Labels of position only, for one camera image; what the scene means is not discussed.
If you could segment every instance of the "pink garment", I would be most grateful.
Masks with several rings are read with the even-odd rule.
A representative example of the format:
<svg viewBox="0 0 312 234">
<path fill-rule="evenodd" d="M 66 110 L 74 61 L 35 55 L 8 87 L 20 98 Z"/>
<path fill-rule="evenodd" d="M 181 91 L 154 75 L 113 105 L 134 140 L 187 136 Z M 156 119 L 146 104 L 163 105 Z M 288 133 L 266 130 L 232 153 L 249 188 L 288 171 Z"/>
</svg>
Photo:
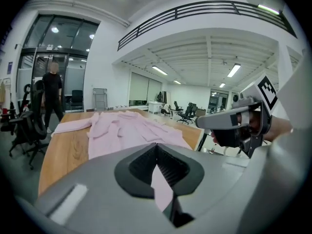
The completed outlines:
<svg viewBox="0 0 312 234">
<path fill-rule="evenodd" d="M 150 144 L 172 144 L 191 150 L 180 130 L 147 119 L 137 112 L 94 113 L 91 118 L 60 123 L 54 134 L 76 131 L 91 126 L 89 137 L 89 159 L 115 153 L 127 148 Z M 152 178 L 155 202 L 163 211 L 173 198 L 173 191 L 158 166 Z"/>
</svg>

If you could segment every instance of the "man in black clothing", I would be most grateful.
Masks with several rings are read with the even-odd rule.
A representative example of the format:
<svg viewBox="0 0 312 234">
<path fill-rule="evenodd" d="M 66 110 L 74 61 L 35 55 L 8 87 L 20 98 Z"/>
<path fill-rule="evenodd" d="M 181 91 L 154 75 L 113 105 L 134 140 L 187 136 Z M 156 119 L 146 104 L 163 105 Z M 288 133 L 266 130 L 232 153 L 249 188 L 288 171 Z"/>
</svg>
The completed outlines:
<svg viewBox="0 0 312 234">
<path fill-rule="evenodd" d="M 50 65 L 50 72 L 46 73 L 43 77 L 44 95 L 42 97 L 42 106 L 45 106 L 44 124 L 48 133 L 51 133 L 49 128 L 49 121 L 52 110 L 57 114 L 59 121 L 63 118 L 61 108 L 62 98 L 62 81 L 59 74 L 59 65 L 57 62 L 52 62 Z"/>
</svg>

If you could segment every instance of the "balcony railing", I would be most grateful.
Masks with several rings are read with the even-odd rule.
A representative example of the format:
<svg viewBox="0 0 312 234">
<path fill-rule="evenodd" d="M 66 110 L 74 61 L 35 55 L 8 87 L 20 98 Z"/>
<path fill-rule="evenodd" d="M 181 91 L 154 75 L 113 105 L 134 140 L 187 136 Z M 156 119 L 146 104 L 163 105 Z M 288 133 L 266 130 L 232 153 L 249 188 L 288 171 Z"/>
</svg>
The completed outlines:
<svg viewBox="0 0 312 234">
<path fill-rule="evenodd" d="M 188 3 L 182 6 L 178 6 L 176 8 L 172 8 L 170 10 L 166 10 L 146 20 L 138 27 L 130 31 L 119 41 L 118 50 L 127 45 L 128 43 L 130 43 L 131 41 L 133 41 L 134 39 L 143 35 L 144 33 L 165 23 L 171 22 L 173 20 L 178 20 L 184 17 L 212 13 L 236 14 L 240 16 L 248 16 L 264 20 L 266 22 L 272 23 L 286 30 L 288 33 L 296 37 L 293 29 L 291 28 L 290 24 L 288 23 L 288 21 L 281 12 L 279 13 L 279 15 L 276 15 L 269 11 L 259 9 L 254 4 L 245 2 L 224 1 L 224 0 L 201 1 Z"/>
</svg>

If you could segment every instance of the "wooden table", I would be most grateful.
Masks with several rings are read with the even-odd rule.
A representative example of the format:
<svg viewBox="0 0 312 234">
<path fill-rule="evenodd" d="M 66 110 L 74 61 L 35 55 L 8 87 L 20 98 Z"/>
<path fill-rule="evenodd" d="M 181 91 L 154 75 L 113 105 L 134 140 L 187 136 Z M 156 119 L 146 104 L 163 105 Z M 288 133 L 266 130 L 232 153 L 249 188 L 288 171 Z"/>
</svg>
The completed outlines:
<svg viewBox="0 0 312 234">
<path fill-rule="evenodd" d="M 177 123 L 169 117 L 153 115 L 139 109 L 128 111 L 138 112 L 146 118 L 157 119 L 158 122 L 164 122 L 168 126 L 181 130 L 184 140 L 193 150 L 196 148 L 201 133 L 200 129 Z M 93 114 L 94 112 L 65 114 L 62 122 L 90 118 Z M 90 128 L 86 128 L 79 131 L 56 134 L 52 137 L 40 173 L 39 196 L 50 185 L 89 159 L 89 139 L 87 137 L 87 132 L 89 131 Z"/>
</svg>

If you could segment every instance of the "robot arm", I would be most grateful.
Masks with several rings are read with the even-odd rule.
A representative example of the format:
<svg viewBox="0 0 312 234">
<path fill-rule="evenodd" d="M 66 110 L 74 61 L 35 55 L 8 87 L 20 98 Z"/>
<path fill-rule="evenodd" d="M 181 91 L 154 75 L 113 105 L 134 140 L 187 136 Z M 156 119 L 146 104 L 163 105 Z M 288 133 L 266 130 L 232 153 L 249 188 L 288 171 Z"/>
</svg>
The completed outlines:
<svg viewBox="0 0 312 234">
<path fill-rule="evenodd" d="M 272 112 L 277 104 L 275 89 L 263 74 L 233 98 L 231 110 L 198 117 L 196 126 L 210 129 L 220 146 L 240 147 L 251 158 L 262 145 L 263 135 L 271 126 Z M 250 126 L 249 111 L 260 109 L 260 128 L 257 133 Z"/>
</svg>

